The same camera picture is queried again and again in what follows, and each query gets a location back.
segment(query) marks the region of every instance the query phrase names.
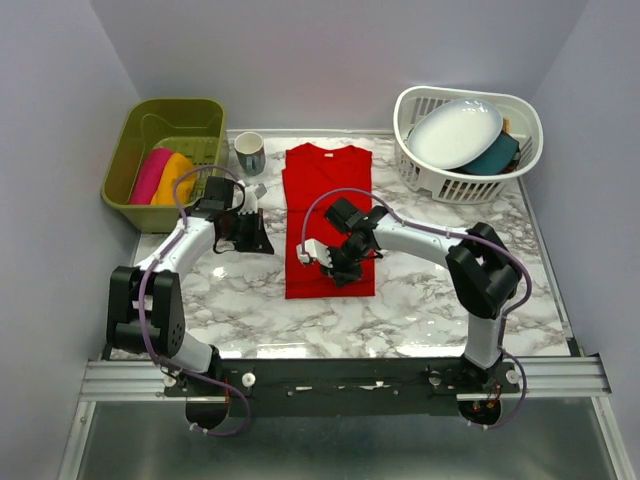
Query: red t-shirt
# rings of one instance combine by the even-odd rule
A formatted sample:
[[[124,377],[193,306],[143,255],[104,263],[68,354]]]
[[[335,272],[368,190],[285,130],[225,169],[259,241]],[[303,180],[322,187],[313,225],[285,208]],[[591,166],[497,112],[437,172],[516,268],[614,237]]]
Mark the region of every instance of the red t-shirt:
[[[320,272],[320,265],[298,261],[302,223],[311,203],[320,195],[341,187],[371,192],[371,152],[347,146],[325,150],[310,143],[287,150],[282,171],[287,200],[287,245],[285,252],[285,298],[360,297],[375,295],[375,266],[363,262],[362,279],[342,288]],[[327,209],[340,197],[357,208],[371,210],[371,198],[355,192],[340,192],[325,198],[315,208],[307,226],[307,239],[315,238],[327,246],[339,247],[347,238],[324,218]]]

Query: black mounting plate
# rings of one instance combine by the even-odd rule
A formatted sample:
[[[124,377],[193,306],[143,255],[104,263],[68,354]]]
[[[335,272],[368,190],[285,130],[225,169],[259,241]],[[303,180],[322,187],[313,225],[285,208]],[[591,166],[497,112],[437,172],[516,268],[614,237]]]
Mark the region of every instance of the black mounting plate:
[[[484,385],[468,375],[461,358],[373,359],[238,359],[223,360],[223,377],[249,400],[255,417],[429,414],[459,415],[458,394],[517,393],[499,364]],[[255,384],[245,387],[242,376]],[[221,388],[180,377],[165,389],[169,397],[224,396]],[[245,415],[244,405],[230,397],[229,415]]]

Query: pink towel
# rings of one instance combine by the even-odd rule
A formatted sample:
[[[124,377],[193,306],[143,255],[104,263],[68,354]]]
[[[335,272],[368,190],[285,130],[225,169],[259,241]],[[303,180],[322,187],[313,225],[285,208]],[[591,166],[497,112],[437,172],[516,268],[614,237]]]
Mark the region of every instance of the pink towel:
[[[162,172],[173,152],[168,148],[156,148],[151,151],[142,165],[136,186],[131,194],[129,205],[150,205],[158,189]]]

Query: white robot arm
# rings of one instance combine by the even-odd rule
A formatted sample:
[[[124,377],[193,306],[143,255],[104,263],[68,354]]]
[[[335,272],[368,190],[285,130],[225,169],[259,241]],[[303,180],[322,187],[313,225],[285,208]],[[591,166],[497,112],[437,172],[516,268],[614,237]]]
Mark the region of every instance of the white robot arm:
[[[118,267],[113,272],[107,315],[109,344],[132,353],[146,352],[137,298],[142,275],[155,264],[145,292],[149,304],[145,301],[144,306],[151,317],[149,331],[155,350],[177,367],[219,375],[215,371],[220,361],[217,349],[185,331],[180,283],[205,252],[213,248],[219,253],[219,240],[231,242],[238,252],[274,253],[258,207],[266,188],[240,184],[242,191],[234,193],[234,184],[209,177],[204,197],[189,211],[186,230],[179,219],[151,255],[134,267]]]
[[[304,248],[302,245],[297,248],[300,262],[318,262],[322,272],[333,278],[338,286],[360,279],[360,262],[372,251],[405,252],[447,268],[460,302],[469,311],[465,358],[484,370],[500,361],[504,333],[502,309],[515,294],[521,272],[508,259],[486,246],[425,231],[429,228],[417,228],[425,226],[471,234],[505,249],[491,227],[478,224],[467,231],[416,221],[408,226],[390,215],[385,207],[374,207],[365,214],[344,198],[329,208],[326,218],[341,233],[349,235],[348,239],[340,247],[327,247],[315,239],[306,240]]]

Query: screw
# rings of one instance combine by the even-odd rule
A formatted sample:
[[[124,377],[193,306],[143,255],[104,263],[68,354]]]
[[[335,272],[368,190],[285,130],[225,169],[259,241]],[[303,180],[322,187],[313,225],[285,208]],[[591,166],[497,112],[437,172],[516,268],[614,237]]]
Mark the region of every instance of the screw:
[[[516,385],[520,381],[520,375],[518,375],[518,372],[515,370],[509,370],[506,373],[505,378],[507,379],[507,382],[512,385]]]
[[[242,385],[245,387],[253,387],[256,383],[256,376],[252,372],[247,372],[242,376]]]
[[[167,375],[165,375],[163,381],[164,381],[164,386],[169,388],[173,387],[176,383],[178,383],[175,378],[169,377]]]

